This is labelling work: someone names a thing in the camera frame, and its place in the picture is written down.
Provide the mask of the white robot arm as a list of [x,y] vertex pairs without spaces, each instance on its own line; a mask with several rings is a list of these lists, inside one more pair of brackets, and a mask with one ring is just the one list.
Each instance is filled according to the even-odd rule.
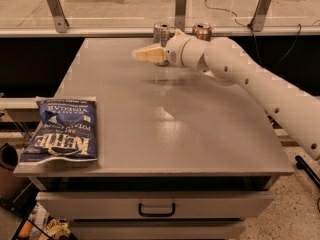
[[237,84],[314,160],[320,159],[320,100],[256,63],[235,41],[200,40],[176,30],[165,46],[132,52],[137,61],[203,71],[220,84]]

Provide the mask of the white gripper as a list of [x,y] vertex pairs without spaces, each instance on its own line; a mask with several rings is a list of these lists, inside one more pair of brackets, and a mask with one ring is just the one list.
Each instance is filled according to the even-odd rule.
[[197,43],[195,37],[186,35],[180,29],[175,29],[175,35],[166,43],[166,50],[163,47],[145,47],[133,50],[132,57],[136,61],[163,63],[168,60],[176,67],[195,68],[199,61],[199,55],[195,51]]

